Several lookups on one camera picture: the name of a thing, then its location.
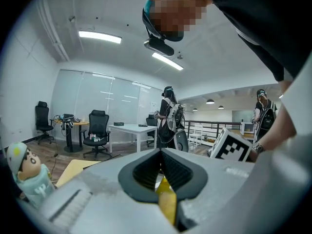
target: figurine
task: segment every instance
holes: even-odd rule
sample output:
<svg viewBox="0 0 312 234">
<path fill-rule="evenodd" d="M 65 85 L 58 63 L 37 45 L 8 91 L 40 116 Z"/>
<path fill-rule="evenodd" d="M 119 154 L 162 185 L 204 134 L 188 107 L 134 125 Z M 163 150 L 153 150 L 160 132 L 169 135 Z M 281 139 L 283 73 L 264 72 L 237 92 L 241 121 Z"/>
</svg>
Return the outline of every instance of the figurine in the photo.
<svg viewBox="0 0 312 234">
<path fill-rule="evenodd" d="M 38 156 L 22 142 L 9 146 L 7 161 L 14 181 L 29 202 L 38 208 L 44 199 L 54 191 L 49 169 L 46 165 L 41 164 Z"/>
</svg>

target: watch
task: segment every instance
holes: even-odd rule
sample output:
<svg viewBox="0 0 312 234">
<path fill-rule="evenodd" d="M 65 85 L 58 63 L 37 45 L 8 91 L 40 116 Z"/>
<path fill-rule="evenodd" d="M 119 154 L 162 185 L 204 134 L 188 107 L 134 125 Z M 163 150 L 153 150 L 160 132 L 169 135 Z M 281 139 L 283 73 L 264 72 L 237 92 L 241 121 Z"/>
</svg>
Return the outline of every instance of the watch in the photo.
<svg viewBox="0 0 312 234">
<path fill-rule="evenodd" d="M 257 142 L 257 143 L 253 146 L 253 148 L 254 148 L 254 150 L 255 150 L 258 154 L 260 154 L 260 153 L 262 153 L 262 152 L 264 151 L 263 146 L 262 146 L 259 142 Z"/>
</svg>

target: railing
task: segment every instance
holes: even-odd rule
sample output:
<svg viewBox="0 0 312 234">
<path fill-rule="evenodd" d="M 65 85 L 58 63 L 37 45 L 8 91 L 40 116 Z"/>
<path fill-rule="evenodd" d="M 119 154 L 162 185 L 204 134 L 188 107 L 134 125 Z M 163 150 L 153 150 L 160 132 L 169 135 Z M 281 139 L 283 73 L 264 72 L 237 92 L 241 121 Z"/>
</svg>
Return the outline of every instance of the railing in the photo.
<svg viewBox="0 0 312 234">
<path fill-rule="evenodd" d="M 194 130 L 198 132 L 198 128 L 195 128 L 195 124 L 203 125 L 203 131 L 201 136 L 201 143 L 204 145 L 212 146 L 216 138 L 222 131 L 222 128 L 227 128 L 231 130 L 240 130 L 240 122 L 211 122 L 211 121 L 198 121 L 198 120 L 186 120 L 185 121 L 185 132 L 187 138 L 189 138 L 190 133 Z"/>
</svg>

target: ceiling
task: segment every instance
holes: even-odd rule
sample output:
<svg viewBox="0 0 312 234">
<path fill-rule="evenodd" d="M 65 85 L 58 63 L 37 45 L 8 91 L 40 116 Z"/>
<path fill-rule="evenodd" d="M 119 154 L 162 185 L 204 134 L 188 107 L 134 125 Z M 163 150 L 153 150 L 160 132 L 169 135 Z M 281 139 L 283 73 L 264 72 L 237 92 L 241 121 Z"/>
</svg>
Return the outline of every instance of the ceiling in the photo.
<svg viewBox="0 0 312 234">
<path fill-rule="evenodd" d="M 175 86 L 187 81 L 218 79 L 239 72 L 265 69 L 239 39 L 234 27 L 214 6 L 185 33 L 181 42 L 168 42 L 175 50 L 171 59 L 184 70 L 178 71 L 152 57 L 143 42 L 147 33 L 141 11 L 146 0 L 47 0 L 53 25 L 69 59 L 89 59 L 136 69 Z M 91 30 L 122 37 L 121 44 L 81 39 L 78 30 Z"/>
<path fill-rule="evenodd" d="M 180 100 L 179 103 L 185 105 L 185 111 L 187 112 L 192 112 L 194 108 L 197 108 L 199 111 L 217 110 L 220 105 L 225 110 L 253 110 L 257 101 L 256 92 L 258 89 L 264 89 L 268 94 L 268 98 L 273 101 L 278 101 L 282 95 L 279 85 L 271 84 L 205 94 Z M 208 99 L 213 99 L 215 104 L 206 104 Z"/>
</svg>

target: wooden floor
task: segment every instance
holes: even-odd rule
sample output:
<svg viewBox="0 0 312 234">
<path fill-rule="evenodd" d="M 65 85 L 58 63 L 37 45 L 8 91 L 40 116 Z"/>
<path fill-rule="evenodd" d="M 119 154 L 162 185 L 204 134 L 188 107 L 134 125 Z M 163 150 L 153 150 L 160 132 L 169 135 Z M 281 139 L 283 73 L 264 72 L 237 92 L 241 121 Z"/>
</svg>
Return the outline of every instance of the wooden floor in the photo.
<svg viewBox="0 0 312 234">
<path fill-rule="evenodd" d="M 83 150 L 78 153 L 68 153 L 64 151 L 66 141 L 57 140 L 56 143 L 52 141 L 52 144 L 49 144 L 48 141 L 43 140 L 40 145 L 37 144 L 37 141 L 32 141 L 27 143 L 28 148 L 34 152 L 40 158 L 41 162 L 45 164 L 50 172 L 52 172 L 52 181 L 58 181 L 59 177 L 62 175 L 63 171 L 69 164 L 72 159 L 81 159 L 81 160 L 95 160 L 94 154 L 86 155 L 86 158 L 82 156 L 83 153 L 91 151 L 92 147 L 83 145 Z M 141 151 L 149 150 L 152 148 L 147 147 L 145 142 L 141 144 Z M 206 152 L 209 147 L 200 145 L 195 148 L 195 146 L 189 147 L 189 152 L 206 156 Z M 113 156 L 117 155 L 129 155 L 137 151 L 136 143 L 131 144 L 115 144 L 113 145 Z M 98 161 L 105 161 L 109 158 L 107 155 L 99 154 L 97 156 Z"/>
</svg>

